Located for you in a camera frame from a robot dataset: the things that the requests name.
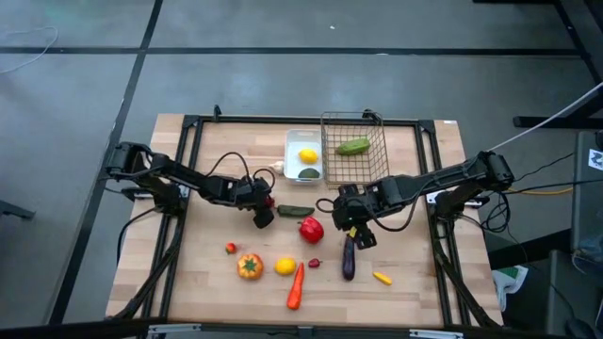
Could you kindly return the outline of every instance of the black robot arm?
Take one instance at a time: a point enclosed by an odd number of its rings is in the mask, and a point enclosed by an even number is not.
[[[196,190],[208,202],[253,210],[253,222],[258,228],[268,226],[274,219],[268,204],[271,187],[263,178],[204,175],[174,162],[165,154],[154,153],[143,144],[122,142],[117,145],[106,173],[111,179],[136,183],[153,196],[160,212],[169,215],[177,216],[184,210],[183,198],[187,190],[181,186],[185,186]]]
[[[501,155],[481,152],[462,164],[418,176],[396,175],[364,186],[339,187],[333,204],[333,221],[338,230],[355,228],[354,241],[359,250],[377,245],[367,223],[400,212],[418,197],[457,186],[437,195],[436,214],[449,218],[463,211],[464,203],[484,190],[504,190],[511,186],[513,174]],[[403,228],[388,230],[401,231]]]

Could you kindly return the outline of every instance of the orange tomato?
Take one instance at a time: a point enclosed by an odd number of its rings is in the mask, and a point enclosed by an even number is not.
[[[236,273],[243,279],[259,279],[264,271],[264,263],[257,254],[245,254],[236,262]]]

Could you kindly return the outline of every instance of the white cable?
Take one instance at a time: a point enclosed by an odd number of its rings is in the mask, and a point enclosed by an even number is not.
[[[22,68],[24,66],[27,66],[30,63],[38,60],[39,58],[41,58],[41,56],[43,56],[46,53],[46,51],[48,51],[48,49],[50,48],[50,46],[52,46],[58,40],[58,29],[56,27],[54,27],[54,26],[46,26],[46,27],[41,27],[41,28],[34,28],[34,29],[28,30],[28,31],[12,31],[12,32],[6,33],[5,37],[10,36],[10,35],[15,35],[15,34],[28,34],[28,33],[31,33],[31,32],[38,32],[38,31],[42,31],[42,30],[45,30],[45,29],[53,29],[55,31],[55,37],[53,38],[52,41],[50,41],[50,43],[48,43],[46,45],[46,48],[44,48],[44,50],[40,54],[38,54],[36,57],[32,58],[31,60],[26,61],[26,62],[22,63],[21,65],[15,66],[13,68],[0,71],[0,74],[6,74],[6,73],[13,72],[13,71],[17,71],[20,68]]]
[[[596,85],[593,89],[587,91],[586,94],[584,94],[581,97],[579,97],[575,102],[573,102],[572,104],[570,104],[568,107],[566,107],[566,108],[562,109],[561,111],[555,113],[552,117],[546,119],[545,121],[540,122],[539,124],[535,125],[534,127],[530,128],[529,130],[523,131],[522,133],[516,135],[515,137],[512,137],[512,138],[510,138],[510,139],[508,139],[506,141],[503,141],[503,142],[499,143],[497,146],[491,148],[488,151],[493,151],[493,150],[495,150],[495,149],[497,149],[499,147],[502,147],[502,146],[508,144],[509,142],[511,142],[511,141],[513,141],[515,139],[518,139],[518,138],[526,135],[527,133],[535,130],[536,128],[541,127],[542,125],[548,123],[549,121],[552,121],[553,119],[559,117],[561,114],[564,114],[567,111],[570,111],[570,110],[574,109],[577,105],[581,104],[585,99],[587,99],[591,94],[593,94],[595,91],[597,91],[598,89],[600,89],[602,86],[603,86],[603,83],[600,83],[600,84]]]

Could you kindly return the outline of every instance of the gray floor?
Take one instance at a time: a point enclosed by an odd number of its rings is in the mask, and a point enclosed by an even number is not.
[[[53,25],[57,46],[138,47],[153,2],[0,0],[0,46],[43,46],[47,32],[3,33]],[[567,7],[579,33],[600,41],[581,2]],[[166,0],[151,45],[572,48],[552,6],[469,0]],[[28,57],[0,55],[0,71]],[[50,55],[0,75],[0,199],[37,211],[30,222],[2,218],[0,327],[45,321],[134,59]],[[239,115],[370,107],[389,118],[457,120],[471,155],[518,133],[512,116],[551,115],[593,85],[576,57],[147,56],[122,140],[148,142],[158,113],[208,113],[213,104]],[[571,152],[574,137],[539,130],[500,152],[521,174]],[[571,177],[570,160],[521,186]],[[570,201],[513,196],[513,235],[524,241],[567,228]],[[103,317],[131,207],[103,197],[66,321]]]

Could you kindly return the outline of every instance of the wire basket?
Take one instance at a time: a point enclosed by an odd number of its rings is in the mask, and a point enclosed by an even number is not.
[[[322,168],[329,188],[343,184],[368,184],[389,175],[383,119],[377,112],[324,112],[320,116]],[[339,155],[344,142],[365,137],[368,151]]]

